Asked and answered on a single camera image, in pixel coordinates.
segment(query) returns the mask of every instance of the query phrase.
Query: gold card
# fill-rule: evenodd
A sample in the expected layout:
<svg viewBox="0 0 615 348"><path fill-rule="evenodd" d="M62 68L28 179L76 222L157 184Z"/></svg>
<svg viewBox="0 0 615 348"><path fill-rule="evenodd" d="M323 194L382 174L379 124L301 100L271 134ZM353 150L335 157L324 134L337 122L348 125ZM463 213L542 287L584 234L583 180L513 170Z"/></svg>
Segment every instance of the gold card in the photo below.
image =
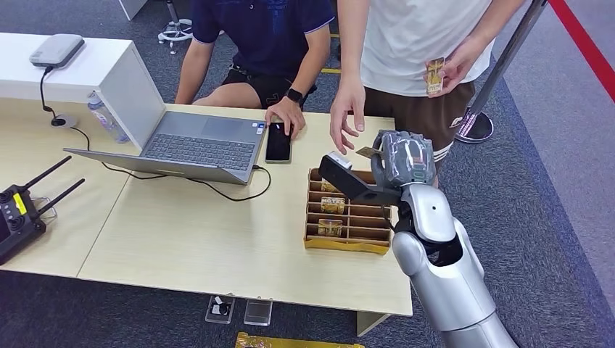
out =
<svg viewBox="0 0 615 348"><path fill-rule="evenodd" d="M346 199L341 197L323 197L321 199L321 212L326 214L344 214Z"/></svg>
<svg viewBox="0 0 615 348"><path fill-rule="evenodd" d="M432 95L442 91L443 80L439 72L444 67L444 58L438 58L427 63L427 94Z"/></svg>
<svg viewBox="0 0 615 348"><path fill-rule="evenodd" d="M333 186L331 183L329 183L327 180L324 180L324 179L323 179L323 182L321 183L321 191L322 192L339 192L339 190L335 188L335 186Z"/></svg>
<svg viewBox="0 0 615 348"><path fill-rule="evenodd" d="M343 224L344 222L341 220L318 219L318 235L327 237L340 237L342 236Z"/></svg>
<svg viewBox="0 0 615 348"><path fill-rule="evenodd" d="M373 147L365 146L365 147L359 149L357 151L357 154L359 154L359 155L361 155L363 157L371 158L375 154L379 154L380 156L382 156L382 151L376 150Z"/></svg>

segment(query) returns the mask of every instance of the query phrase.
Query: smartwatch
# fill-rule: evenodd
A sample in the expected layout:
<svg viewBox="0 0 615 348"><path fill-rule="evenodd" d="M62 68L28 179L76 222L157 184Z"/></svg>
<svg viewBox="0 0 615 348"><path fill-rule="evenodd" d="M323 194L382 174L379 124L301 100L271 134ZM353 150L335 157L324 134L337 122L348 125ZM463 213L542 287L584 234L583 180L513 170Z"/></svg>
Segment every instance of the smartwatch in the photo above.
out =
<svg viewBox="0 0 615 348"><path fill-rule="evenodd" d="M303 100L303 94L301 94L301 92L299 91L295 91L292 88L286 91L286 96L288 96L289 99L295 103L300 103Z"/></svg>

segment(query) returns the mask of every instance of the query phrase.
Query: plastic bottle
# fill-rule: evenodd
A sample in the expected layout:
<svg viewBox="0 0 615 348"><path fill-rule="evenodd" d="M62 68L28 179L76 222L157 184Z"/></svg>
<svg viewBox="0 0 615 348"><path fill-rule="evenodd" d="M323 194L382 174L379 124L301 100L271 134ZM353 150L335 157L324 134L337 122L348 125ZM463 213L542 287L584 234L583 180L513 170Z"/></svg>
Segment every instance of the plastic bottle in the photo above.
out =
<svg viewBox="0 0 615 348"><path fill-rule="evenodd" d="M130 140L122 127L115 121L115 117L111 115L111 112L104 105L100 97L96 92L90 93L88 96L88 109L96 116L100 124L107 130L107 132L118 143L125 143Z"/></svg>

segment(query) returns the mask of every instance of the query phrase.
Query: person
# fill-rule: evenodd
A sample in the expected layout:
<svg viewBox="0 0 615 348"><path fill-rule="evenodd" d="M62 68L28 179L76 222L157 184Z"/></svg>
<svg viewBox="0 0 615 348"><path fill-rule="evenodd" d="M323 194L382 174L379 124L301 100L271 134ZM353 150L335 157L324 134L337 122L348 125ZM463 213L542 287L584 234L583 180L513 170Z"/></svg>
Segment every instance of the person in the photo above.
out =
<svg viewBox="0 0 615 348"><path fill-rule="evenodd" d="M330 127L338 150L354 149L347 136L364 130L364 115L393 117L397 130L432 140L439 169L474 95L472 81L488 68L496 35L523 2L338 0L342 76ZM427 62L442 57L442 91L428 96Z"/></svg>
<svg viewBox="0 0 615 348"><path fill-rule="evenodd" d="M193 103L221 30L238 52L222 85L195 102L267 109L292 138L304 127L302 105L329 57L329 0L192 0L193 39L183 60L176 104Z"/></svg>

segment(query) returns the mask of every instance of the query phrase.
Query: wooden table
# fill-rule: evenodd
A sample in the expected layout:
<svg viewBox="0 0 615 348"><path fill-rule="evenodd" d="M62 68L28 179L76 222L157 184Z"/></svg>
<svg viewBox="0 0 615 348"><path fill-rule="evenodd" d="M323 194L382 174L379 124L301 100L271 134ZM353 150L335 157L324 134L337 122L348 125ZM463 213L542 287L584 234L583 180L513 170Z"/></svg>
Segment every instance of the wooden table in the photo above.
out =
<svg viewBox="0 0 615 348"><path fill-rule="evenodd" d="M1 174L5 186L26 181L60 160L62 147L85 144L75 131L49 127L49 116L36 111L40 105L28 107L13 108L20 115L9 115L0 103L3 118L30 113L28 117L37 118L28 121L34 128L9 124L14 140L1 143L3 149L19 138L34 143L18 150L21 155L30 154L30 160ZM75 108L86 121L81 127L92 137L93 149L134 153L129 145L113 144L85 107ZM256 120L264 115L248 109L167 108ZM60 218L50 233L4 269L354 310L359 336L388 315L412 315L409 281L392 252L379 256L304 248L308 170L334 150L329 116L306 113L305 119L307 127L293 143L292 164L264 163L263 143L258 164L271 172L271 188L246 202L230 202L205 185L182 178L127 180L125 174L75 157L34 192L54 196L81 176L86 184L58 205ZM355 141L358 148L371 145L377 131L393 128L393 121L367 117L366 128ZM12 157L0 156L3 161ZM367 159L356 154L347 157L354 169L369 169ZM260 192L266 183L267 175L256 172L246 187L214 185L243 197Z"/></svg>
<svg viewBox="0 0 615 348"><path fill-rule="evenodd" d="M116 144L85 105L49 104L58 112L78 117L78 126L90 136L93 149L135 152L130 144ZM0 190L13 183L26 184L59 162L67 156L63 147L85 147L81 134L53 128L50 120L51 115L41 110L39 101L0 99ZM47 232L0 269L77 276L127 181L126 175L110 175L100 163L73 157L30 190L32 196L53 199L80 178L86 182L56 206L58 218Z"/></svg>

